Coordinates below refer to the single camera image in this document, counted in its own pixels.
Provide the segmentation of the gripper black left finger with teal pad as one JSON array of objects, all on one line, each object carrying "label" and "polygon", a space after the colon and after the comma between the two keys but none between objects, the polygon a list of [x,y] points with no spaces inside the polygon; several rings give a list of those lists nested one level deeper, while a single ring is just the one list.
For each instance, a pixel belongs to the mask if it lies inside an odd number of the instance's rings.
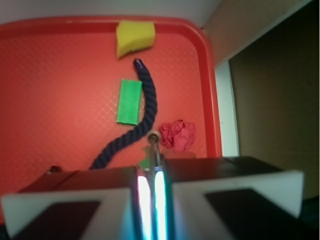
[{"label": "gripper black left finger with teal pad", "polygon": [[45,174],[1,198],[11,240],[150,240],[140,204],[135,167]]}]

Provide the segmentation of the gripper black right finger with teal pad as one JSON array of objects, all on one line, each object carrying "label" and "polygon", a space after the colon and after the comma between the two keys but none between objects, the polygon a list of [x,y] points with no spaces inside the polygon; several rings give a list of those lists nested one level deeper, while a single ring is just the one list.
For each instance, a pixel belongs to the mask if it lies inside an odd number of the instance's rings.
[{"label": "gripper black right finger with teal pad", "polygon": [[163,161],[161,240],[317,240],[301,219],[304,173],[252,157]]}]

